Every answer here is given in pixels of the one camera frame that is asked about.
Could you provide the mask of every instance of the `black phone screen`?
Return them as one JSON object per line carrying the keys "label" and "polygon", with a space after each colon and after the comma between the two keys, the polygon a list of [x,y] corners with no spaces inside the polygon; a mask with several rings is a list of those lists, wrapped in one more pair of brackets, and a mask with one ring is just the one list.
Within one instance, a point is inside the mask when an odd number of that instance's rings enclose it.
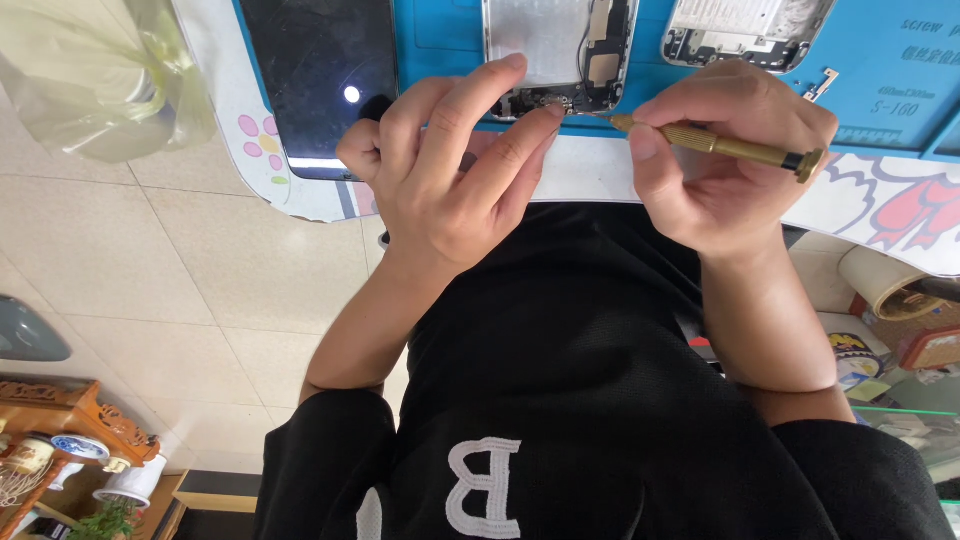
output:
{"label": "black phone screen", "polygon": [[290,169],[354,180],[337,142],[397,94],[391,0],[239,0]]}

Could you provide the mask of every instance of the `forearm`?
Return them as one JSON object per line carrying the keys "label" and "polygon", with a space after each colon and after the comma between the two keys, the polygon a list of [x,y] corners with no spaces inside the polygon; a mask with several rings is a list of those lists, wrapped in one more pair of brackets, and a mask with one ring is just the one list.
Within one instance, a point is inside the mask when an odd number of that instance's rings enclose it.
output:
{"label": "forearm", "polygon": [[306,382],[320,389],[374,388],[394,369],[407,336],[449,284],[410,275],[384,257],[317,347]]}
{"label": "forearm", "polygon": [[749,256],[701,264],[708,337],[728,377],[788,393],[836,384],[833,350],[779,231]]}

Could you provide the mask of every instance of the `precision screwdriver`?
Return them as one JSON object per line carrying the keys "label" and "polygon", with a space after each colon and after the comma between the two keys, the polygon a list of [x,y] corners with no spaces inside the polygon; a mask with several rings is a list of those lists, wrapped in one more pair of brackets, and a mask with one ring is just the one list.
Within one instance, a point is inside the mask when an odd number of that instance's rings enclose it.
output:
{"label": "precision screwdriver", "polygon": [[[637,124],[630,114],[597,114],[595,112],[583,111],[581,111],[580,114],[603,118],[610,122],[618,131],[627,134],[634,128],[634,125]],[[817,170],[820,162],[827,154],[823,148],[814,149],[812,152],[807,152],[806,154],[787,152],[780,148],[726,138],[712,134],[707,130],[688,128],[686,126],[678,126],[677,124],[667,124],[655,129],[663,134],[663,137],[666,138],[670,144],[676,144],[684,148],[706,152],[708,154],[723,154],[724,156],[730,156],[732,158],[763,163],[765,165],[793,171],[793,174],[797,176],[797,182],[799,184],[806,184],[806,181],[810,180],[810,176]]]}

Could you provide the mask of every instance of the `green plant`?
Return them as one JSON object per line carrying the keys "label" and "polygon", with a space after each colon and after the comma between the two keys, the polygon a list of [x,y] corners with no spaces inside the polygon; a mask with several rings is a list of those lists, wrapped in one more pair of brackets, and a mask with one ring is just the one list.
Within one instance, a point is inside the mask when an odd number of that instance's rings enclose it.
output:
{"label": "green plant", "polygon": [[140,518],[136,501],[117,496],[103,502],[100,511],[78,522],[65,540],[115,540],[118,535],[130,540]]}

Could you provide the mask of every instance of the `plastic bag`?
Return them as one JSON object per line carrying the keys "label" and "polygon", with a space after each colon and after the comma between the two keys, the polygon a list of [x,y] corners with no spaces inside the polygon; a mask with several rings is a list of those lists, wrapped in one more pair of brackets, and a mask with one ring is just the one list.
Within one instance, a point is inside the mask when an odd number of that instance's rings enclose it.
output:
{"label": "plastic bag", "polygon": [[34,139],[91,160],[179,150],[217,129],[169,0],[0,0],[0,83]]}

